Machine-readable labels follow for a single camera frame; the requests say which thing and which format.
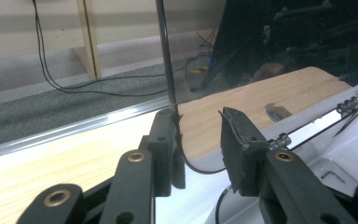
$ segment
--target gray carpet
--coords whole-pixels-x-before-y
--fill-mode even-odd
[[[163,74],[164,66],[154,65],[115,77]],[[166,89],[165,76],[127,78],[98,82],[82,91],[108,91],[121,94],[147,94]],[[150,101],[167,92],[152,96],[119,97],[97,93],[69,94],[48,91],[20,100],[0,104],[0,144],[36,133],[109,113],[127,106]]]

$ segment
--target black cable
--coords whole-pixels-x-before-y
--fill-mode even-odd
[[[83,87],[92,85],[94,83],[107,81],[107,80],[124,79],[124,78],[136,78],[136,77],[162,77],[162,76],[165,76],[165,74],[149,75],[149,76],[111,77],[111,78],[106,78],[106,79],[95,80],[95,81],[93,81],[91,83],[87,83],[87,84],[76,86],[76,87],[63,87],[63,86],[61,86],[60,84],[58,84],[54,80],[54,78],[51,76],[51,74],[50,74],[50,72],[48,70],[48,65],[47,65],[47,60],[46,60],[46,52],[45,52],[45,43],[44,43],[44,38],[43,38],[43,33],[42,33],[42,27],[41,27],[40,20],[39,20],[39,13],[37,11],[36,1],[33,0],[33,3],[34,3],[35,26],[36,26],[36,34],[37,34],[39,60],[40,60],[40,63],[42,65],[43,76],[44,76],[45,80],[48,82],[48,84],[50,84],[56,90],[66,92],[66,93],[101,93],[101,94],[108,94],[108,95],[114,95],[114,96],[128,96],[128,97],[156,95],[156,94],[159,94],[159,93],[162,93],[162,92],[166,91],[166,90],[156,91],[156,92],[147,93],[147,94],[118,94],[118,93],[105,92],[105,91],[68,91],[68,90],[83,88]]]
[[[208,44],[208,46],[206,47],[213,47],[213,44],[210,41],[212,41],[215,31],[216,29],[213,29],[206,39],[202,37],[198,31],[196,31],[196,34],[199,36],[199,38],[203,40],[203,42],[201,43],[202,47],[204,46],[204,44]]]
[[[219,220],[219,213],[220,213],[220,205],[223,202],[223,199],[225,198],[226,194],[228,194],[228,192],[232,189],[231,185],[228,186],[225,190],[223,190],[223,192],[220,194],[219,199],[217,200],[217,204],[216,204],[216,208],[214,210],[214,222],[216,224],[220,223]]]
[[[187,59],[186,62],[185,62],[185,65],[183,65],[182,67],[180,67],[180,68],[174,70],[172,73],[174,74],[174,73],[177,72],[177,71],[180,71],[180,70],[182,70],[182,69],[186,69],[186,70],[185,70],[185,74],[187,74],[187,66],[188,66],[191,62],[197,60],[199,57],[212,57],[212,56],[211,56],[210,53],[199,52],[196,57],[192,57],[192,58]],[[185,82],[185,81],[186,81],[186,80],[182,80],[182,81],[180,81],[180,82],[178,82],[178,83],[175,83],[175,88],[176,88],[179,84],[181,84],[181,83],[183,83],[183,82]]]
[[[358,117],[358,111],[351,115],[350,118],[345,122],[345,124],[339,129],[339,131],[334,135],[337,136],[342,133],[350,124]]]

